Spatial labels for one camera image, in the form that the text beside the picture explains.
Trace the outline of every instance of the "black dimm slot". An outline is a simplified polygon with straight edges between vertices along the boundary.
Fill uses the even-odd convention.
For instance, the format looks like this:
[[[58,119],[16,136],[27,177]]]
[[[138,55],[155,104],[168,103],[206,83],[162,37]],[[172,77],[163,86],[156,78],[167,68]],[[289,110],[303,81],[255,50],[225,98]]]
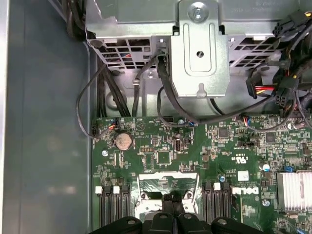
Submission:
[[[228,217],[230,218],[231,215],[231,207],[230,207],[230,194],[228,190],[222,191],[222,196],[223,196],[223,217]]]
[[[102,194],[100,194],[98,196],[98,200],[99,200],[99,226],[104,227],[104,223],[103,223],[103,195]]]
[[[214,219],[215,210],[214,210],[214,196],[213,190],[210,183],[206,183],[203,186],[203,208],[204,208],[204,219],[208,224]]]
[[[211,222],[214,220],[214,206],[213,206],[213,193],[211,190],[208,190],[206,192],[206,204],[207,204],[207,223],[211,224]]]
[[[221,217],[221,196],[220,191],[214,191],[214,214],[215,218]]]
[[[122,217],[130,216],[130,202],[128,194],[123,194],[122,196],[121,216]]]
[[[111,195],[110,194],[106,194],[104,197],[104,222],[105,225],[108,225],[111,223]]]
[[[119,194],[114,194],[113,195],[113,203],[112,203],[112,206],[113,206],[113,220],[112,222],[118,220],[121,218],[121,201],[120,201],[120,195]]]

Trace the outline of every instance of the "heatsink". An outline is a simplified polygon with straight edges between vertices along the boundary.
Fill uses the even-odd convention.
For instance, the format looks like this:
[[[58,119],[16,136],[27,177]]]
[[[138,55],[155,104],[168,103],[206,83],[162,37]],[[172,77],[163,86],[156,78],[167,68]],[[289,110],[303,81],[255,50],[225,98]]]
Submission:
[[[278,207],[284,211],[312,211],[312,172],[277,174]]]

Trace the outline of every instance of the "yellow wire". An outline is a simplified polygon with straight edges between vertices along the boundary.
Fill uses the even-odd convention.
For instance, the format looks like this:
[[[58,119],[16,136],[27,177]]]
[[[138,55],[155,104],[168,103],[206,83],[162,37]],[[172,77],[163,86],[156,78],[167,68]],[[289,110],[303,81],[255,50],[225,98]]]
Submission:
[[[260,91],[258,91],[257,92],[257,94],[261,94],[261,93],[263,93],[263,92],[265,92],[266,90],[260,90]]]

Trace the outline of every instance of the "ram slot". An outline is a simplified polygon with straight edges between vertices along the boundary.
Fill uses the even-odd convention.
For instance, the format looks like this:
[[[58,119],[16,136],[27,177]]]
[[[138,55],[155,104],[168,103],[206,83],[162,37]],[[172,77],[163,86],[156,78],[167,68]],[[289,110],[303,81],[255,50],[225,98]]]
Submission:
[[[129,192],[122,192],[122,217],[130,216],[130,194]]]
[[[112,222],[114,222],[121,218],[121,201],[119,194],[113,195],[112,208]]]
[[[100,224],[100,227],[104,227],[104,223],[103,223],[103,194],[99,195],[98,200],[99,200],[99,224]]]
[[[106,226],[111,223],[111,204],[112,203],[112,194],[111,187],[104,187],[102,195],[102,225]]]
[[[213,190],[209,183],[207,183],[203,188],[203,206],[204,206],[204,218],[208,224],[215,218],[215,210],[214,210],[214,196]]]
[[[222,188],[222,203],[223,203],[223,217],[231,217],[231,205],[230,205],[230,186],[228,183],[223,184]]]
[[[223,210],[222,208],[222,202],[221,202],[221,191],[214,191],[214,210],[215,210],[215,217],[222,217],[221,211]]]

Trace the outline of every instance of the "motherboard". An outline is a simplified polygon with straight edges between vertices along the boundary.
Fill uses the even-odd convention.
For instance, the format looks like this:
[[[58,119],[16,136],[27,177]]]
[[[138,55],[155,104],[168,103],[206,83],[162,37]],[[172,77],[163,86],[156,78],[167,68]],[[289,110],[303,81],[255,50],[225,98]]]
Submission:
[[[279,122],[250,117],[255,128]],[[157,117],[97,118],[92,128],[106,131],[93,140],[94,230],[128,215],[143,221],[169,194],[208,223],[226,216],[265,233],[312,233],[311,130],[299,118],[263,133],[239,117],[183,128]]]

